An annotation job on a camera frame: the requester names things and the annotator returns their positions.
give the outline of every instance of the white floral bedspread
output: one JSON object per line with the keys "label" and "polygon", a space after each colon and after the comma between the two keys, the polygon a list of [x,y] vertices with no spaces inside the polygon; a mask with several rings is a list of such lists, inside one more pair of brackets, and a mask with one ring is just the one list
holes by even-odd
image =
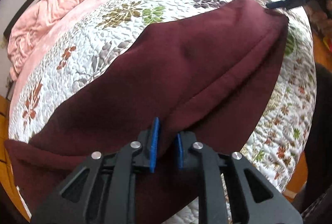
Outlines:
{"label": "white floral bedspread", "polygon": [[[198,15],[230,1],[110,0],[100,6],[65,33],[31,73],[13,108],[10,138],[28,142],[63,101],[102,75],[150,23]],[[276,0],[256,1],[264,6]],[[308,18],[303,8],[282,12],[289,17],[289,34],[280,75],[241,151],[279,191],[285,189],[304,149],[316,98]],[[197,199],[166,223],[191,222],[198,223]]]}

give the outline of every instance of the green leaf pattern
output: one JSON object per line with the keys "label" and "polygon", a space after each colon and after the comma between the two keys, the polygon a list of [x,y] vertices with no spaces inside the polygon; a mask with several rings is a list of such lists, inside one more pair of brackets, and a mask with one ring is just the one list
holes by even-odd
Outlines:
{"label": "green leaf pattern", "polygon": [[295,48],[295,37],[293,34],[288,32],[287,40],[286,40],[286,48],[285,48],[285,56],[289,56],[293,53]]}
{"label": "green leaf pattern", "polygon": [[294,133],[293,133],[293,137],[295,140],[299,139],[300,138],[300,135],[301,135],[301,132],[298,128],[295,128],[294,129]]}
{"label": "green leaf pattern", "polygon": [[163,21],[162,15],[164,14],[163,10],[165,9],[164,6],[158,6],[151,9],[144,9],[142,11],[143,23],[145,25],[150,25],[153,23],[160,23]]}
{"label": "green leaf pattern", "polygon": [[264,151],[263,150],[259,151],[256,157],[256,161],[262,161],[264,156],[265,156]]}

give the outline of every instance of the orange flower pattern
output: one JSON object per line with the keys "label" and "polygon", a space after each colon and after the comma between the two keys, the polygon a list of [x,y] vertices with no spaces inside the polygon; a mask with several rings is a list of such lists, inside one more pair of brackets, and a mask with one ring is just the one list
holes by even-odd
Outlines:
{"label": "orange flower pattern", "polygon": [[285,152],[286,152],[286,148],[283,146],[280,146],[278,148],[278,152],[277,152],[278,158],[283,159],[285,157]]}
{"label": "orange flower pattern", "polygon": [[28,121],[31,123],[31,120],[36,117],[36,107],[39,103],[39,92],[42,88],[43,84],[39,82],[33,91],[30,92],[29,97],[25,101],[25,110],[22,114],[22,117],[24,118],[23,126],[26,127]]}
{"label": "orange flower pattern", "polygon": [[61,59],[59,65],[56,67],[56,69],[58,71],[67,65],[67,60],[70,58],[72,51],[75,51],[75,50],[76,50],[76,46],[72,46],[70,48],[65,49],[65,51],[62,55],[62,59]]}
{"label": "orange flower pattern", "polygon": [[298,87],[298,91],[299,91],[302,95],[305,94],[305,89],[304,89],[303,86],[299,86],[299,87]]}

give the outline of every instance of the brown flower pattern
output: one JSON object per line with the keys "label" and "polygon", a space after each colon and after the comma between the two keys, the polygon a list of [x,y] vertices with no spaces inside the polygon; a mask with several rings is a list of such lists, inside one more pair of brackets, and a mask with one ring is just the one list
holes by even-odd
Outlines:
{"label": "brown flower pattern", "polygon": [[121,22],[127,23],[132,17],[140,17],[142,8],[138,6],[142,1],[133,1],[130,5],[124,3],[121,7],[113,9],[111,12],[103,15],[103,21],[100,22],[96,28],[103,26],[103,29],[112,27],[116,28]]}
{"label": "brown flower pattern", "polygon": [[288,113],[289,113],[288,105],[283,105],[283,107],[281,108],[281,112],[284,115],[288,115]]}
{"label": "brown flower pattern", "polygon": [[28,121],[31,123],[31,120],[36,117],[36,107],[39,103],[39,92],[42,88],[43,84],[39,82],[33,91],[30,92],[29,97],[25,101],[25,110],[22,114],[22,117],[24,118],[23,126],[26,127]]}
{"label": "brown flower pattern", "polygon": [[62,59],[56,69],[59,71],[67,65],[67,60],[70,58],[72,51],[76,50],[76,46],[72,46],[70,48],[66,48],[62,55]]}
{"label": "brown flower pattern", "polygon": [[280,146],[278,148],[278,152],[277,152],[278,158],[283,159],[285,157],[285,152],[286,152],[286,148],[284,146]]}
{"label": "brown flower pattern", "polygon": [[305,89],[304,89],[303,86],[299,86],[299,87],[298,87],[298,91],[299,91],[302,95],[305,94]]}

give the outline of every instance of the bed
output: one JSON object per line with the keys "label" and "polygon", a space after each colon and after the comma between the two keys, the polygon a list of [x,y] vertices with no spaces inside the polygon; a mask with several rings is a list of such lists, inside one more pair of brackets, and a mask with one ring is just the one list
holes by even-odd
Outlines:
{"label": "bed", "polygon": [[[147,25],[198,15],[230,1],[83,0],[57,20],[24,56],[19,45],[12,49],[15,42],[11,40],[11,75],[16,85],[9,138],[29,142],[62,102],[101,76]],[[264,6],[277,0],[256,1]],[[282,192],[309,135],[316,75],[305,11],[278,11],[289,18],[283,64],[266,109],[241,153]],[[12,24],[9,28],[13,38],[17,28]],[[165,223],[198,223],[198,200]]]}

